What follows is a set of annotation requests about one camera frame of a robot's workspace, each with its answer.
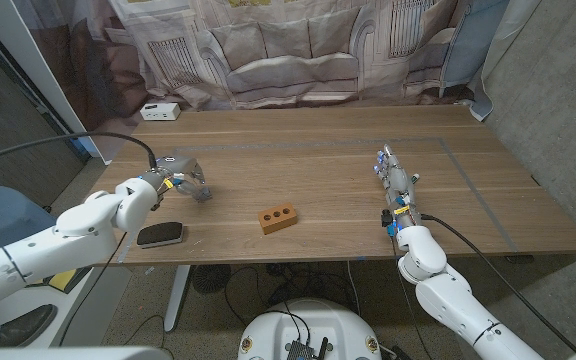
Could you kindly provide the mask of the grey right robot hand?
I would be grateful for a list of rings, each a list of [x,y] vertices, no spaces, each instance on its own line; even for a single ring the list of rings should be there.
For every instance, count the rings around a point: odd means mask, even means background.
[[[406,173],[388,144],[377,152],[377,164],[373,169],[386,191],[387,210],[382,211],[382,225],[391,227],[392,234],[409,226],[421,225],[413,177]]]

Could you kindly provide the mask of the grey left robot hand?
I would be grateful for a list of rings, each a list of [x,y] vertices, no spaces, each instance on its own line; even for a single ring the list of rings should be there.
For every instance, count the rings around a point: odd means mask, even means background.
[[[160,199],[170,189],[189,195],[197,202],[212,198],[210,189],[205,185],[203,170],[195,158],[183,155],[162,156],[156,159],[156,167],[140,178],[156,190]]]

